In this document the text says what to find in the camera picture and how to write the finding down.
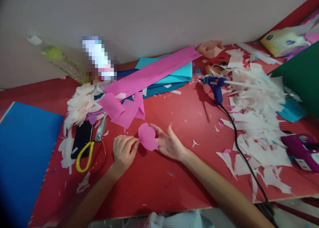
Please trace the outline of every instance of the blue folder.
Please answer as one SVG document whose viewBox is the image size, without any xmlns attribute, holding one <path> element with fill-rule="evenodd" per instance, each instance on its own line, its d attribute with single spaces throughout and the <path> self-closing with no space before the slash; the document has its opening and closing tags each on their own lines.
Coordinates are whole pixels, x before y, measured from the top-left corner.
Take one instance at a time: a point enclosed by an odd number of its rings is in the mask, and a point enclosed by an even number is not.
<svg viewBox="0 0 319 228">
<path fill-rule="evenodd" d="M 0 121 L 0 201 L 13 227 L 28 226 L 62 121 L 18 102 Z"/>
</svg>

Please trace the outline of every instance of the black power cord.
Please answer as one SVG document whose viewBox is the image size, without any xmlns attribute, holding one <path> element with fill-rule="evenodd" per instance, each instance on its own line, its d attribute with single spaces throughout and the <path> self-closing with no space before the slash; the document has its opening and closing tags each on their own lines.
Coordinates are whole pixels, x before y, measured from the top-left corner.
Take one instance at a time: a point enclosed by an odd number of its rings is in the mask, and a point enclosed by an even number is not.
<svg viewBox="0 0 319 228">
<path fill-rule="evenodd" d="M 234 130 L 235 130 L 235 145 L 237 147 L 237 150 L 239 151 L 239 153 L 241 154 L 241 156 L 243 157 L 244 161 L 246 162 L 253 178 L 255 179 L 258 187 L 260 188 L 260 190 L 262 191 L 264 197 L 265 197 L 265 203 L 261 203 L 261 204 L 255 204 L 255 206 L 260 210 L 260 212 L 274 225 L 275 228 L 278 228 L 278 225 L 276 224 L 275 220 L 274 220 L 274 211 L 272 209 L 272 206 L 271 204 L 269 203 L 268 201 L 268 197 L 265 193 L 265 191 L 263 190 L 263 188 L 261 187 L 259 181 L 257 180 L 253 170 L 252 170 L 252 167 L 250 166 L 249 162 L 247 161 L 245 155 L 243 154 L 243 152 L 240 150 L 239 146 L 238 146 L 238 142 L 237 142 L 237 129 L 236 129 L 236 126 L 235 126 L 235 123 L 232 119 L 232 117 L 230 116 L 229 112 L 224 108 L 224 106 L 222 104 L 219 105 L 228 115 L 229 117 L 229 120 L 230 122 L 232 123 L 233 127 L 234 127 Z"/>
</svg>

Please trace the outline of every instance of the scissors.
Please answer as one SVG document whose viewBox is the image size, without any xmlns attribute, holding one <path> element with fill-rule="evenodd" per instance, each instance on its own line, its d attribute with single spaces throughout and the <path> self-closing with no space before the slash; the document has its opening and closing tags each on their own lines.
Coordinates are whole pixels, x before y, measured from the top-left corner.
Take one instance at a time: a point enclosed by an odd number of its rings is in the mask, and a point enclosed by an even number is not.
<svg viewBox="0 0 319 228">
<path fill-rule="evenodd" d="M 87 170 L 89 170 L 90 173 L 95 173 L 95 172 L 98 172 L 104 165 L 105 163 L 105 160 L 106 160 L 106 149 L 104 147 L 104 144 L 102 143 L 102 136 L 103 136 L 103 133 L 104 133 L 104 130 L 105 130 L 105 125 L 106 125 L 106 116 L 103 117 L 102 121 L 101 121 L 101 124 L 99 125 L 97 131 L 96 131 L 96 136 L 95 136 L 95 139 L 94 141 L 90 141 L 88 142 L 85 147 L 80 151 L 77 159 L 76 159 L 76 169 L 78 170 L 78 172 L 81 172 L 81 173 L 84 173 L 86 172 Z M 93 155 L 93 148 L 94 148 L 94 144 L 95 143 L 101 143 L 101 145 L 99 146 L 98 148 L 98 151 L 95 153 L 95 155 Z M 89 159 L 87 161 L 87 165 L 84 169 L 81 168 L 80 166 L 80 160 L 81 160 L 81 157 L 82 157 L 82 154 L 83 152 L 88 148 L 90 147 L 90 152 L 89 152 Z M 104 159 L 103 159 L 103 163 L 101 166 L 98 167 L 98 169 L 93 169 L 93 164 L 95 162 L 95 159 L 97 157 L 97 154 L 99 153 L 101 147 L 103 147 L 103 150 L 104 150 Z"/>
</svg>

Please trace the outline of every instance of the hand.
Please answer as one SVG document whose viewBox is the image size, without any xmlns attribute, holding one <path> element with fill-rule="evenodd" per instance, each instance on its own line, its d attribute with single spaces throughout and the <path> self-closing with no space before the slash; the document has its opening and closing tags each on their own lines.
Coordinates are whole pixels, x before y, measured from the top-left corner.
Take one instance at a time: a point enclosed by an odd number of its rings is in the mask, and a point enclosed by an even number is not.
<svg viewBox="0 0 319 228">
<path fill-rule="evenodd" d="M 124 172 L 131 166 L 135 158 L 135 154 L 139 144 L 140 144 L 140 139 L 134 138 L 133 136 L 119 135 L 116 138 L 114 138 L 113 166 L 117 176 L 122 176 Z"/>
<path fill-rule="evenodd" d="M 180 140 L 177 138 L 172 130 L 171 125 L 169 125 L 167 128 L 168 136 L 156 125 L 151 123 L 150 126 L 154 128 L 154 130 L 159 135 L 159 137 L 156 138 L 156 141 L 159 143 L 159 147 L 157 148 L 157 150 L 172 159 L 182 161 L 188 149 L 185 148 Z"/>
</svg>

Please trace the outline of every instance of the blurred bottle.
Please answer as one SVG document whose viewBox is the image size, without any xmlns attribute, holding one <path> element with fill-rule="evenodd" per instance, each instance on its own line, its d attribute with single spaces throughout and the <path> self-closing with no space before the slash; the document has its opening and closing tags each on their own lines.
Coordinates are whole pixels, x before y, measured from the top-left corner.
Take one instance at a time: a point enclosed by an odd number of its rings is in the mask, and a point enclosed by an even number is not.
<svg viewBox="0 0 319 228">
<path fill-rule="evenodd" d="M 54 45 L 46 44 L 37 36 L 28 36 L 27 40 L 31 44 L 38 46 L 41 49 L 43 56 L 50 63 L 53 63 L 56 67 L 58 67 L 60 70 L 65 72 L 77 82 L 85 84 L 91 81 L 88 76 L 84 76 L 84 73 L 81 71 L 81 69 L 59 48 L 55 47 Z"/>
</svg>

